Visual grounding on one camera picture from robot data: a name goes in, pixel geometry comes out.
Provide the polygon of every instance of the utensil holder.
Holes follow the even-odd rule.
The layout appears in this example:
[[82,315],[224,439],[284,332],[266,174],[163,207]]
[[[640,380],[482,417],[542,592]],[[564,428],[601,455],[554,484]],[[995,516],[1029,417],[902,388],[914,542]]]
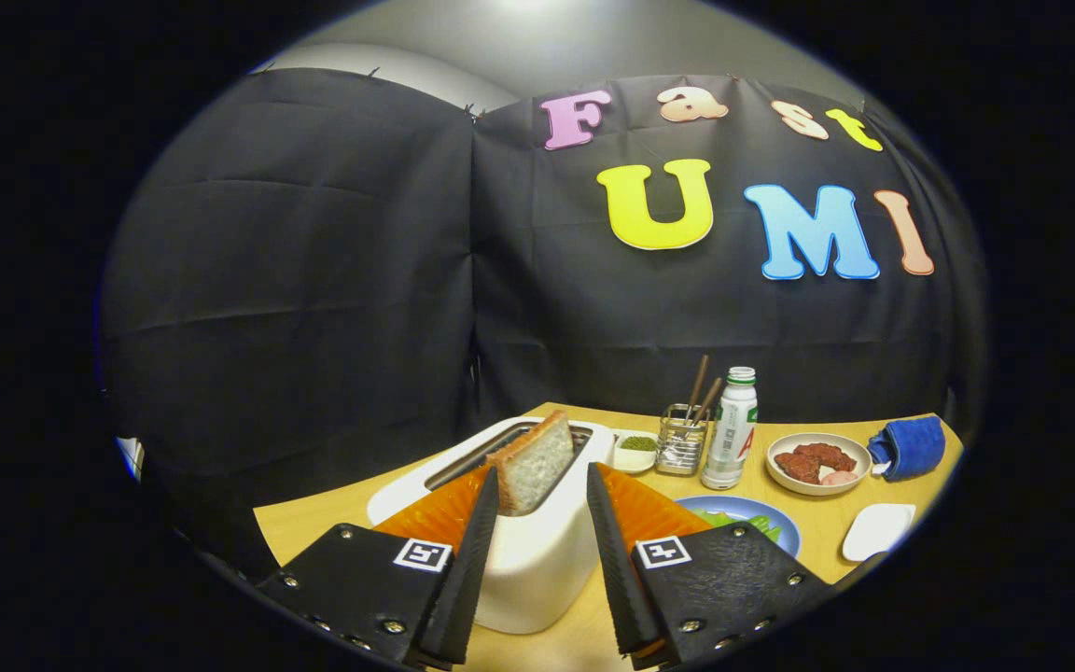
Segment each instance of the utensil holder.
[[712,439],[712,411],[704,409],[697,425],[690,416],[699,412],[699,404],[670,404],[662,412],[658,429],[658,457],[655,470],[675,476],[694,476],[701,456]]

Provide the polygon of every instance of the screw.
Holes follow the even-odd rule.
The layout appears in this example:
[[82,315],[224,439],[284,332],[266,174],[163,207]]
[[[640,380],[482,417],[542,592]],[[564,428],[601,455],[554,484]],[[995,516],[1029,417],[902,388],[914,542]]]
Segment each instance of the screw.
[[363,650],[371,650],[370,643],[363,642],[363,640],[359,638],[350,637],[350,634],[347,634],[346,641],[353,643],[353,645],[355,646],[361,647]]

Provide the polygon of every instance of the blue letter m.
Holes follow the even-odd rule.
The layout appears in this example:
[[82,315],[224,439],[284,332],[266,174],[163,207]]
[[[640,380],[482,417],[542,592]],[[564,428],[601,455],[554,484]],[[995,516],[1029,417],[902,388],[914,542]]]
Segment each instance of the blue letter m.
[[848,280],[874,280],[877,262],[870,256],[865,233],[852,209],[852,191],[844,187],[820,187],[816,196],[816,216],[777,184],[746,188],[746,199],[758,204],[765,226],[769,260],[762,275],[769,280],[799,280],[803,264],[794,258],[790,241],[799,246],[816,275],[828,272],[832,243],[836,243],[836,275]]

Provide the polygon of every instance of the toast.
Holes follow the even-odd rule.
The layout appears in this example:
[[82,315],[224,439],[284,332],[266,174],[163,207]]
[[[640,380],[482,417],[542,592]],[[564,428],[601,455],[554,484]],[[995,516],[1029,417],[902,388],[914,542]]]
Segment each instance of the toast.
[[567,464],[575,458],[567,412],[556,410],[507,446],[487,456],[496,467],[500,486],[500,513],[533,513],[554,488]]

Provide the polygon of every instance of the bottle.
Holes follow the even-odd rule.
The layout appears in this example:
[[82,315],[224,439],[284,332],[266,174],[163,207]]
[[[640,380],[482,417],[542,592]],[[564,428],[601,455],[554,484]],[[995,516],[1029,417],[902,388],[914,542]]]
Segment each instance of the bottle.
[[707,463],[699,476],[701,484],[713,490],[729,489],[741,481],[754,442],[754,426],[758,425],[754,370],[734,366],[726,382],[729,386],[720,395],[716,408],[716,434],[707,451]]

